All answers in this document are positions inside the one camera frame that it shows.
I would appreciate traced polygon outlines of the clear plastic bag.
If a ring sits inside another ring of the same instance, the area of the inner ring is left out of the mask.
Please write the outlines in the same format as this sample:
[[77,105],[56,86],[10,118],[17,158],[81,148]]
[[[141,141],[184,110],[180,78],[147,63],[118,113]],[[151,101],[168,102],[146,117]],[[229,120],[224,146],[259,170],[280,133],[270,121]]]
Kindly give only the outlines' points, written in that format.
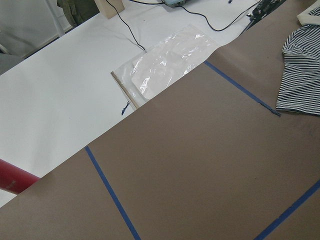
[[203,63],[218,47],[190,24],[128,60],[111,75],[136,110]]

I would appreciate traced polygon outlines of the red cardboard tube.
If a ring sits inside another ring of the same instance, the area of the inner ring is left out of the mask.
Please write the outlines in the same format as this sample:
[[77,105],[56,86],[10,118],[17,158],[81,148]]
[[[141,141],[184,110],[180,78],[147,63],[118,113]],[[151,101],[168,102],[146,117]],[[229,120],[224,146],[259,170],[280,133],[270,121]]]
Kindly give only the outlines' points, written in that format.
[[20,194],[40,178],[4,160],[0,160],[0,189]]

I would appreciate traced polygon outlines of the brown paper table cover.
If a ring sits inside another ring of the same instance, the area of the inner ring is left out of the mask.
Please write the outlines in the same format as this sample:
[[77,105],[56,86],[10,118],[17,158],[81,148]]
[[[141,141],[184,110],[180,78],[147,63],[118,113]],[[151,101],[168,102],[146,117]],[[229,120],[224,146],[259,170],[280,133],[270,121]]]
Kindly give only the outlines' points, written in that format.
[[282,46],[310,0],[248,31],[126,3],[145,47],[192,24],[218,49],[141,107],[111,71],[138,54],[98,14],[0,77],[0,157],[40,180],[0,209],[3,240],[317,240],[320,119],[276,111]]

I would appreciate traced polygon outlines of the navy white striped polo shirt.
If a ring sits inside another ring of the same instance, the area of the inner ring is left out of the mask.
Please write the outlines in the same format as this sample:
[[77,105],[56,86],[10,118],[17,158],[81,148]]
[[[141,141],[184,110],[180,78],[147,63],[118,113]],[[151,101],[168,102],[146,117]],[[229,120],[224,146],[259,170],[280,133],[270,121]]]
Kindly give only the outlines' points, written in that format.
[[286,39],[284,70],[276,109],[309,115],[320,114],[320,2],[317,0],[297,19],[301,27]]

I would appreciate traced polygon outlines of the scrap of blue tape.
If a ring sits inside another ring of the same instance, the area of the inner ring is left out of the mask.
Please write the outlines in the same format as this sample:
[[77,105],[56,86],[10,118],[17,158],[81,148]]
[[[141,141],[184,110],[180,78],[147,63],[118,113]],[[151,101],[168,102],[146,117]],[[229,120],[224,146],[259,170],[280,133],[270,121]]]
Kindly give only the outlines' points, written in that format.
[[122,109],[121,111],[121,115],[123,116],[124,113],[126,112],[126,109],[128,108],[128,106],[130,105],[130,101],[127,101],[126,106]]

